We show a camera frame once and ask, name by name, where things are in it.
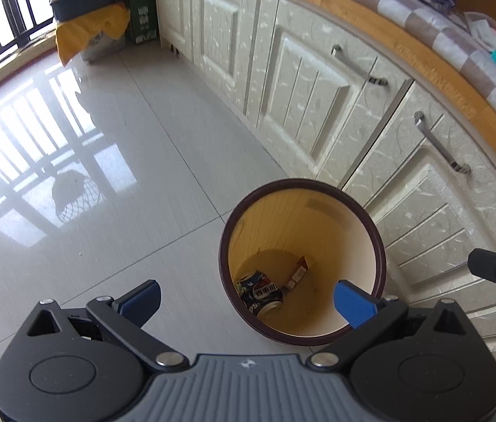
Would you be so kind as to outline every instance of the green cardboard box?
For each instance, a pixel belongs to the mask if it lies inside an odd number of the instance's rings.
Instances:
[[[127,0],[131,11],[129,34],[137,44],[158,37],[156,0]]]

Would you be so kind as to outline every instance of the white logo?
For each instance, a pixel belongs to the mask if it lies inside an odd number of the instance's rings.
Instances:
[[[246,370],[249,370],[250,368],[253,368],[255,365],[257,365],[257,363],[254,362],[251,358],[247,358],[246,360],[240,362],[240,365],[246,368]]]

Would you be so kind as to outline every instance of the trash can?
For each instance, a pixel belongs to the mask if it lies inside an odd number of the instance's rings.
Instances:
[[[261,319],[253,315],[235,282],[260,271],[281,287],[302,256],[309,271],[283,306]],[[375,224],[353,198],[322,182],[284,179],[253,191],[230,214],[219,269],[228,298],[252,328],[276,341],[313,346],[351,328],[334,307],[336,283],[347,279],[381,296],[386,257]]]

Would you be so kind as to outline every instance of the gray ribbed panel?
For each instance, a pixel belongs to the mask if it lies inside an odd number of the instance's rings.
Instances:
[[[249,368],[246,360],[255,362]],[[201,355],[188,371],[157,377],[119,422],[380,422],[356,403],[339,375],[297,355]]]

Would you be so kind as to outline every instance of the yellow cloth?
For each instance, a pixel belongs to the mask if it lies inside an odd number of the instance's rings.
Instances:
[[[114,3],[57,25],[58,57],[63,66],[101,32],[113,39],[125,33],[130,12],[123,3]]]

